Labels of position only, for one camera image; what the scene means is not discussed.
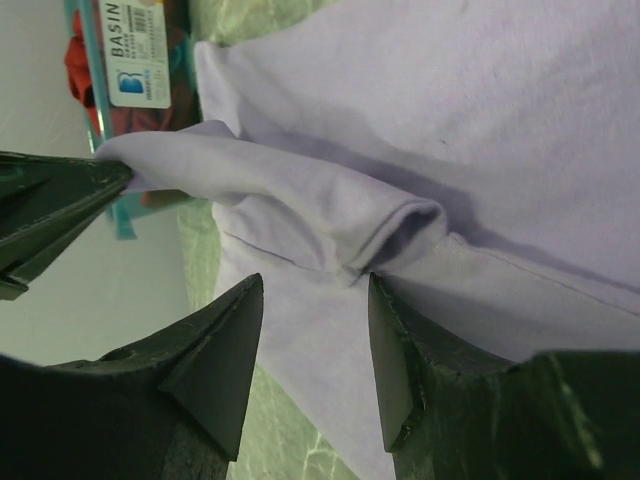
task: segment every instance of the clothing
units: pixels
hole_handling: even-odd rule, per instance
[[[198,44],[211,121],[98,156],[216,201],[216,294],[265,280],[258,361],[357,475],[391,479],[366,272],[511,360],[640,349],[639,10],[344,0]]]
[[[165,22],[167,25],[167,46],[170,52],[176,52],[186,40],[188,17],[185,4],[176,0],[164,3]],[[94,1],[94,11],[99,12],[98,2]],[[102,26],[98,13],[94,23],[100,51],[103,52]],[[84,44],[80,13],[73,17],[73,31],[65,55],[65,65],[69,77],[69,88],[72,95],[87,110],[91,125],[96,134],[101,128],[93,95],[93,85],[89,71],[89,62]],[[187,67],[184,61],[174,65],[170,72],[171,106],[168,109],[126,108],[111,106],[108,120],[111,122],[113,135],[147,130],[181,130],[200,120],[198,97],[189,82]]]

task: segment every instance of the marble surface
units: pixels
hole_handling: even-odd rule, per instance
[[[287,28],[333,0],[191,0],[195,39],[233,45]],[[192,310],[211,300],[220,236],[211,204],[178,210]],[[323,435],[263,369],[256,367],[235,480],[356,480]]]

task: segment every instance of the plastic packaging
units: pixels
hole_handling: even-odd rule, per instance
[[[77,38],[81,33],[88,60],[93,104],[85,109],[85,118],[92,151],[117,135],[181,130],[200,121],[188,2],[64,4],[69,34]],[[107,218],[118,239],[135,239],[132,220],[155,211],[140,205],[140,194],[129,194],[107,210]]]

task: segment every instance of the packaging label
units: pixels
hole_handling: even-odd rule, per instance
[[[109,100],[169,108],[171,85],[162,0],[100,0]]]

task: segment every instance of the fabric fold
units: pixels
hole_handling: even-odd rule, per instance
[[[347,284],[397,255],[416,230],[429,230],[425,247],[447,233],[446,215],[432,200],[321,159],[234,139],[217,121],[114,138],[97,156],[125,161],[138,174],[136,188],[153,184],[213,200],[225,234]]]

